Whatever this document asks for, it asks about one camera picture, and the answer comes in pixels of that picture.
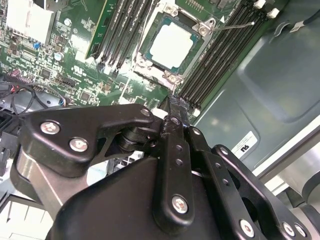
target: screw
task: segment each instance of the screw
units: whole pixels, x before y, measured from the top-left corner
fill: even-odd
[[[205,27],[200,27],[200,28],[199,28],[199,33],[200,33],[202,36],[205,36],[205,35],[207,35],[207,33],[208,33],[208,29],[206,29]]]
[[[58,124],[52,121],[46,121],[41,124],[40,129],[45,134],[55,135],[60,132],[60,127]]]
[[[147,109],[145,109],[145,108],[142,108],[140,112],[141,112],[143,115],[147,116],[147,117],[150,116],[150,112],[149,112]]]
[[[292,229],[292,227],[288,223],[283,222],[282,225],[283,225],[283,228],[286,231],[286,233],[289,234],[291,237],[294,237],[296,235],[294,230]]]
[[[201,135],[201,132],[197,128],[193,128],[193,132],[197,135]]]
[[[168,14],[172,14],[172,13],[174,12],[174,9],[173,9],[172,7],[170,7],[170,6],[167,6],[167,7],[165,8],[165,11],[166,11]]]
[[[220,147],[220,150],[221,150],[221,152],[222,152],[224,155],[228,155],[228,154],[229,154],[228,151],[227,151],[227,149],[225,149],[223,146]]]
[[[184,164],[184,162],[183,162],[181,159],[179,159],[179,158],[177,158],[177,159],[175,160],[175,163],[176,163],[178,166],[182,166],[182,165]]]
[[[85,152],[88,149],[88,144],[86,140],[79,137],[72,139],[69,145],[73,151],[76,151],[79,153]]]
[[[247,235],[249,238],[253,238],[255,236],[255,231],[248,221],[242,219],[240,221],[240,227],[245,235]]]
[[[179,125],[180,124],[180,121],[178,119],[176,119],[175,117],[172,117],[171,118],[171,121],[176,124],[176,125]]]
[[[304,237],[307,236],[306,232],[304,231],[304,229],[303,229],[301,226],[299,226],[299,225],[296,224],[296,223],[294,224],[294,226],[295,226],[296,230],[297,230],[302,236],[304,236]]]
[[[172,206],[180,214],[185,214],[188,211],[186,201],[180,196],[174,196],[172,198]]]

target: black dimm slot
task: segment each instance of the black dimm slot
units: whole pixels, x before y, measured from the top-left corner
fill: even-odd
[[[122,22],[120,31],[118,31],[118,34],[115,36],[116,37],[116,42],[110,47],[110,51],[109,53],[105,56],[105,59],[107,59],[108,61],[110,61],[116,53],[117,49],[120,49],[123,43],[123,40],[125,38],[125,34],[127,33],[127,31],[130,28],[130,25],[133,21],[133,13],[134,13],[134,6],[135,4],[137,6],[139,6],[141,3],[141,0],[132,0],[132,2],[130,3],[130,5],[128,6],[126,15],[124,17],[124,20]]]
[[[229,69],[229,67],[235,63],[235,61],[237,60],[237,58],[239,57],[239,55],[241,54],[241,52],[244,50],[244,48],[246,47],[246,45],[251,41],[252,37],[256,34],[257,30],[259,29],[259,27],[263,24],[262,22],[259,22],[254,30],[252,32],[250,32],[250,34],[248,35],[248,37],[246,38],[246,40],[244,42],[242,42],[241,47],[239,47],[236,51],[235,54],[233,55],[232,59],[229,60],[229,63],[226,64],[224,66],[224,68],[219,71],[219,75],[217,75],[215,77],[215,80],[212,82],[212,84],[208,87],[208,89],[198,98],[195,100],[195,103],[197,105],[200,105],[207,97],[207,95],[210,94],[210,92],[213,90],[213,88],[216,86],[216,84],[219,82],[219,80],[224,76],[224,74],[226,73],[226,71]]]
[[[124,21],[127,19],[126,16],[127,16],[127,13],[129,11],[129,7],[130,7],[130,2],[129,0],[127,0],[125,2],[125,5],[124,5],[124,8],[122,9],[122,12],[121,12],[121,16],[119,18],[119,21],[114,29],[114,32],[112,34],[112,37],[107,45],[107,47],[105,48],[105,51],[103,53],[103,56],[101,58],[101,61],[100,63],[106,63],[106,61],[108,60],[109,58],[109,55],[110,55],[110,52],[114,46],[114,42],[117,41],[118,39],[118,35],[121,33],[121,31],[123,30],[123,24],[124,24]]]
[[[221,78],[223,77],[223,75],[227,72],[228,70],[228,66],[230,66],[232,63],[234,63],[234,57],[235,57],[235,52],[241,52],[243,51],[243,49],[245,48],[245,45],[242,45],[241,43],[243,43],[244,41],[247,42],[248,36],[251,37],[251,33],[255,33],[255,29],[258,29],[258,27],[260,27],[260,24],[256,24],[253,29],[251,29],[250,31],[245,31],[241,38],[239,38],[239,40],[233,44],[233,46],[231,46],[231,51],[228,53],[227,57],[224,58],[218,66],[214,67],[211,70],[211,74],[207,76],[207,80],[206,80],[206,85],[204,86],[203,89],[205,89],[205,91],[198,91],[197,95],[195,97],[192,98],[192,102],[196,105],[200,105],[201,99],[204,100],[206,98],[206,96],[208,94],[210,94],[209,89],[211,89],[212,86],[215,86],[217,84],[217,82],[219,82],[220,80],[220,76]]]
[[[119,21],[119,16],[120,16],[120,12],[125,4],[125,1],[127,0],[120,0],[117,2],[116,5],[116,11],[113,14],[111,21],[110,21],[110,25],[107,28],[106,32],[104,33],[103,36],[103,40],[98,48],[98,50],[96,51],[96,54],[94,55],[94,58],[98,58],[99,55],[104,51],[104,49],[106,48],[105,43],[107,41],[107,38],[109,37],[110,33],[112,33],[113,29],[115,28],[115,26],[117,25],[118,21]]]
[[[124,64],[125,60],[126,60],[126,57],[128,56],[128,53],[130,51],[130,48],[132,46],[132,42],[134,41],[134,39],[136,38],[135,35],[138,34],[138,31],[139,31],[139,28],[141,26],[142,23],[144,23],[145,21],[147,21],[147,15],[148,15],[148,12],[149,12],[149,8],[151,8],[151,13],[155,10],[156,8],[156,3],[157,1],[154,1],[153,5],[151,6],[151,1],[148,1],[148,3],[150,4],[146,4],[145,5],[145,8],[143,10],[143,13],[141,15],[141,18],[139,19],[139,22],[135,25],[135,29],[134,31],[132,31],[132,36],[131,36],[131,39],[130,41],[127,43],[126,47],[125,47],[125,50],[123,51],[123,53],[121,54],[121,57],[119,58],[119,62],[118,64],[116,65],[116,71],[119,71],[119,69],[121,68],[121,66]]]
[[[248,17],[250,18],[250,15],[253,15],[253,13],[246,12],[238,19],[236,24],[241,25],[247,23]],[[189,101],[191,101],[193,96],[198,92],[199,88],[203,88],[208,84],[208,81],[210,81],[207,79],[208,75],[210,75],[212,69],[221,62],[226,52],[228,52],[228,50],[230,49],[230,46],[234,41],[237,40],[237,37],[241,32],[244,32],[243,29],[231,29],[231,31],[228,32],[226,38],[219,44],[218,47],[216,47],[214,53],[212,54],[212,57],[210,58],[209,64],[203,68],[200,74],[197,75],[195,79],[197,85],[193,88],[193,91],[188,95],[187,99]]]
[[[254,19],[256,19],[255,13],[250,11],[246,12],[246,14],[243,14],[241,18],[239,19],[238,24],[246,24],[248,22],[252,22]],[[216,66],[221,65],[225,60],[226,57],[230,55],[230,53],[234,50],[234,47],[237,47],[237,44],[233,44],[234,42],[237,42],[239,39],[243,37],[243,35],[247,32],[247,29],[238,28],[233,29],[232,32],[228,35],[228,38],[225,39],[223,42],[223,47],[219,47],[219,49],[214,53],[214,58],[211,61],[211,64],[206,68],[206,70],[198,76],[198,79],[202,81],[202,83],[198,84],[192,93],[188,96],[188,100],[192,101],[194,96],[198,95],[198,91],[200,90],[200,87],[202,89],[206,89],[206,87],[211,82],[210,75],[212,74],[213,70],[216,68]]]
[[[234,12],[234,14],[232,15],[231,19],[228,21],[226,26],[234,25],[235,21],[237,20],[237,17],[239,16],[239,13],[242,14],[242,12],[244,12],[245,10],[246,10],[245,6],[241,4],[237,8],[237,10]],[[183,98],[186,97],[186,95],[188,94],[189,90],[192,89],[193,85],[195,84],[195,81],[193,81],[193,79],[197,76],[199,71],[201,71],[203,69],[204,64],[206,62],[208,62],[208,59],[210,59],[210,57],[212,56],[213,51],[215,50],[217,45],[220,44],[222,38],[224,38],[226,34],[227,34],[227,31],[221,32],[218,35],[218,37],[215,39],[215,41],[213,42],[212,46],[210,47],[210,49],[206,53],[204,59],[201,61],[201,63],[193,71],[192,75],[189,77],[190,80],[186,83],[186,85],[183,87],[183,89],[180,92],[180,95]]]
[[[114,53],[112,54],[112,57],[109,61],[110,66],[115,64],[115,62],[117,61],[121,49],[126,48],[126,46],[123,45],[123,42],[124,42],[125,38],[128,38],[128,36],[130,36],[131,33],[133,32],[135,24],[137,24],[137,19],[139,19],[141,12],[142,12],[142,9],[144,9],[145,4],[146,4],[146,0],[139,0],[139,2],[137,3],[137,5],[139,7],[136,7],[134,12],[131,11],[130,22],[129,22],[129,24],[127,24],[126,29],[124,30],[124,32],[123,32],[115,50],[114,50]]]

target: gray metal panel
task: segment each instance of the gray metal panel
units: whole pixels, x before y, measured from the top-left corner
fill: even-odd
[[[278,22],[304,20],[318,0],[291,1]],[[262,37],[196,126],[210,146],[234,148],[252,131],[258,142],[240,159],[252,171],[320,114],[320,19],[296,33]]]

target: ram slot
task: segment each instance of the ram slot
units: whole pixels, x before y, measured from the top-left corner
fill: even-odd
[[[110,36],[112,36],[112,34],[115,31],[115,28],[118,26],[119,19],[120,19],[120,16],[121,16],[121,12],[122,12],[122,9],[125,6],[126,1],[128,2],[128,0],[120,0],[117,3],[116,11],[112,16],[111,23],[109,24],[106,32],[104,33],[104,37],[103,37],[102,43],[99,45],[99,48],[98,48],[98,50],[96,51],[96,53],[94,55],[95,59],[98,58],[100,56],[100,54],[102,52],[104,52],[104,50],[106,49],[106,45],[108,45],[108,43],[107,43],[108,39],[110,40]]]
[[[246,7],[243,5],[240,5],[235,13],[232,15],[230,20],[228,21],[226,26],[234,25],[239,16],[241,16],[246,11]],[[189,77],[189,81],[186,83],[185,86],[183,86],[180,95],[183,98],[186,98],[190,91],[192,91],[193,87],[197,82],[195,81],[197,75],[201,74],[201,72],[204,70],[206,65],[211,61],[211,58],[214,56],[214,51],[223,42],[223,39],[225,39],[231,30],[222,31],[219,33],[218,37],[214,40],[212,46],[206,53],[204,59],[201,61],[201,63],[196,67],[196,69],[192,72],[192,75]]]
[[[129,38],[129,41],[127,42],[127,44],[124,48],[124,51],[122,52],[121,57],[119,58],[119,61],[116,65],[116,70],[115,70],[116,72],[119,72],[120,68],[124,64],[128,54],[131,50],[133,42],[137,41],[137,38],[138,38],[137,35],[139,34],[139,29],[141,28],[141,26],[144,24],[145,21],[148,21],[148,19],[147,19],[148,12],[152,13],[155,10],[158,1],[157,0],[153,1],[153,4],[150,0],[148,0],[147,2],[148,2],[148,4],[145,5],[143,12],[141,14],[141,17],[139,18],[137,24],[134,26],[134,29],[131,32],[131,36]]]
[[[117,50],[118,46],[121,46],[123,40],[125,38],[125,34],[127,33],[131,23],[132,23],[132,15],[135,10],[135,6],[139,6],[137,2],[140,0],[132,0],[127,8],[124,10],[123,20],[119,23],[119,27],[116,29],[116,33],[114,34],[114,38],[108,48],[105,51],[104,59],[105,62],[109,62],[114,55],[114,52]]]
[[[217,73],[213,76],[213,81],[211,82],[210,86],[207,88],[205,92],[199,94],[197,98],[194,99],[195,104],[200,105],[206,99],[206,97],[210,94],[213,88],[216,86],[217,82],[224,76],[226,71],[230,68],[230,66],[237,60],[241,52],[244,50],[246,45],[251,41],[252,37],[257,33],[257,30],[262,26],[263,22],[259,22],[254,26],[254,29],[248,34],[245,40],[242,41],[241,46],[237,48],[232,57],[229,58],[228,64],[224,64]]]
[[[241,52],[267,20],[265,13],[253,8],[251,2],[243,1],[231,16],[227,26],[249,22],[255,22],[255,25],[221,32],[179,95],[193,107],[201,108],[201,104],[219,80],[232,68]]]
[[[146,3],[147,3],[147,0],[139,0],[137,3],[137,6],[139,6],[139,7],[135,7],[135,11],[131,11],[130,21],[126,25],[125,30],[122,32],[120,40],[119,40],[117,46],[115,47],[115,50],[114,50],[112,57],[109,61],[110,66],[113,66],[115,64],[115,62],[117,61],[117,59],[119,57],[120,51],[122,49],[126,48],[127,45],[125,44],[125,40],[128,39],[128,41],[130,41],[130,39],[128,37],[132,35],[133,29],[135,28],[136,24],[138,23],[139,18],[141,16],[141,13],[142,13]]]
[[[121,34],[123,30],[123,25],[125,25],[128,20],[128,12],[130,11],[130,4],[131,1],[127,0],[125,2],[125,6],[121,11],[119,21],[117,22],[116,27],[114,28],[114,31],[112,33],[112,37],[110,38],[110,41],[105,47],[105,50],[103,51],[103,56],[101,58],[100,64],[105,64],[108,61],[108,58],[110,56],[111,50],[114,46],[115,41],[118,40],[118,36]]]
[[[256,16],[254,16],[253,12],[246,12],[245,14],[243,14],[240,17],[239,21],[236,24],[237,25],[246,24],[246,23],[248,23],[250,21],[252,22],[255,18],[256,18]],[[213,58],[210,61],[211,64],[206,66],[205,70],[202,71],[202,73],[197,76],[197,80],[196,81],[198,82],[198,84],[195,86],[195,88],[193,89],[192,93],[188,96],[188,99],[190,101],[191,101],[191,99],[193,99],[195,94],[198,93],[198,91],[199,91],[200,84],[199,84],[198,80],[202,81],[201,87],[207,86],[208,82],[210,81],[210,77],[209,76],[211,75],[213,69],[215,69],[215,67],[217,65],[221,64],[221,62],[226,60],[226,56],[228,57],[228,54],[230,54],[230,52],[232,51],[232,48],[237,47],[236,45],[233,45],[233,43],[237,42],[237,40],[239,38],[242,38],[245,33],[246,33],[246,31],[243,30],[243,29],[233,29],[233,30],[231,30],[231,32],[230,32],[230,34],[228,34],[227,38],[222,42],[222,44],[213,53],[213,55],[212,55]]]

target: black metal bracket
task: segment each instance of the black metal bracket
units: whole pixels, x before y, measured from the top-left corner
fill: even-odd
[[[97,154],[99,139],[106,138],[104,148],[108,149],[122,129],[148,127],[153,121],[154,116],[139,104],[41,111],[25,120],[19,141],[33,159],[65,177],[75,178],[87,172]],[[45,122],[55,123],[60,131],[46,134],[41,130]],[[75,138],[86,142],[86,151],[70,148]]]
[[[145,169],[153,172],[148,173],[150,179],[139,177],[139,181],[141,184],[145,184],[145,181],[154,182],[148,191],[153,192],[150,214],[157,228],[168,236],[188,234],[197,218],[195,199],[198,196],[194,195],[196,190],[192,175],[192,171],[195,171],[202,176],[205,193],[202,191],[201,196],[210,205],[208,211],[222,239],[288,240],[293,236],[297,240],[310,239],[306,227],[229,149],[222,145],[212,149],[208,146],[202,132],[190,126],[186,117],[188,105],[182,99],[170,95],[160,108],[168,113],[164,119],[153,116],[138,104],[35,112],[26,119],[19,136],[21,149],[25,155],[65,179],[83,176],[90,165],[114,156],[128,156],[132,151],[143,151],[150,157],[126,167],[128,170],[108,176],[96,185],[99,188],[97,194],[91,194],[95,192],[95,186],[92,186],[73,196],[70,201],[77,203],[72,206],[72,213],[78,212],[76,209],[81,204],[103,202],[101,196],[109,196],[110,203],[117,201],[117,196],[111,197],[114,192],[120,193],[114,185],[135,181],[137,172],[133,171],[137,171],[137,166],[145,166]],[[55,123],[59,131],[56,134],[43,132],[41,125],[44,122]],[[87,149],[82,152],[72,150],[70,141],[74,138],[83,139]],[[153,166],[156,167],[156,173],[151,170]],[[137,203],[140,201],[139,197],[135,197],[135,200]],[[96,207],[99,206],[90,204],[95,211]],[[59,224],[68,224],[68,221],[61,219],[64,218],[61,211],[58,214]],[[95,220],[90,219],[88,224],[95,224]],[[294,226],[301,226],[306,237],[297,232]]]

